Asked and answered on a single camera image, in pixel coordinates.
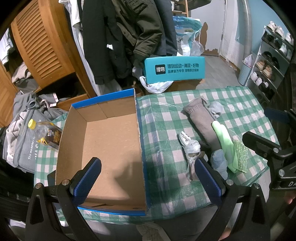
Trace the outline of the person's hand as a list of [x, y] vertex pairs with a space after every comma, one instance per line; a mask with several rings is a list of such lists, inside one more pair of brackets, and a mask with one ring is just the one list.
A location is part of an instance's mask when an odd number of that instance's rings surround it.
[[286, 192], [285, 193], [285, 201], [286, 203], [289, 205], [293, 202], [293, 200], [296, 197], [296, 192], [295, 191], [291, 191], [291, 192]]

